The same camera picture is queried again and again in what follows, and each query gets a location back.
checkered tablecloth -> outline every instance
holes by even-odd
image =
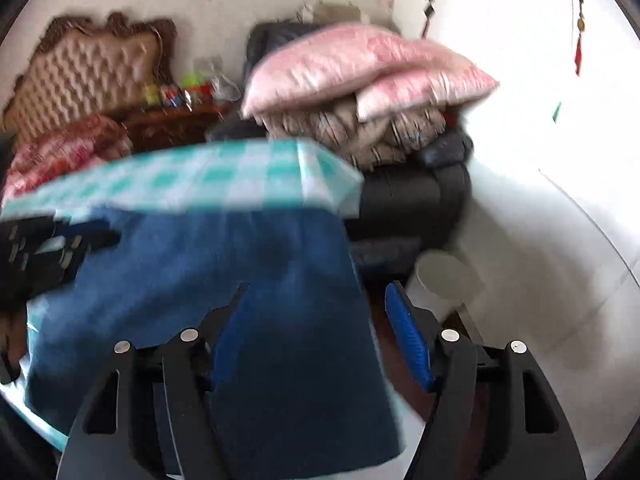
[[[131,156],[10,200],[2,218],[83,219],[93,206],[143,212],[316,206],[356,217],[362,175],[309,140],[238,140]]]

tufted headboard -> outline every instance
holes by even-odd
[[[104,27],[82,16],[49,24],[4,108],[4,128],[31,142],[51,128],[99,112],[140,106],[145,86],[172,83],[172,20],[133,23],[112,13]]]

blue cloth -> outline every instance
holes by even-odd
[[[210,410],[234,478],[373,466],[398,434],[342,221],[320,209],[94,217],[120,243],[47,295],[27,402],[68,433],[114,344],[166,342],[249,281],[216,347]]]

pink pillow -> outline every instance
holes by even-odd
[[[350,94],[380,75],[428,62],[420,42],[373,25],[343,23],[289,43],[254,69],[245,117],[317,104]]]
[[[420,105],[460,104],[487,95],[498,82],[466,57],[430,40],[420,40],[432,61],[384,76],[358,93],[358,118],[368,121]]]

black leather sofa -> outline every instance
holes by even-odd
[[[294,22],[256,25],[247,41],[244,83],[266,54],[318,28]],[[236,136],[264,134],[253,121],[246,122],[225,128],[235,130]],[[210,138],[221,140],[215,134]],[[347,220],[345,226],[351,253],[365,278],[402,278],[422,250],[447,243],[470,193],[465,161],[471,151],[471,140],[460,129],[447,127],[406,164],[364,174],[360,217]]]

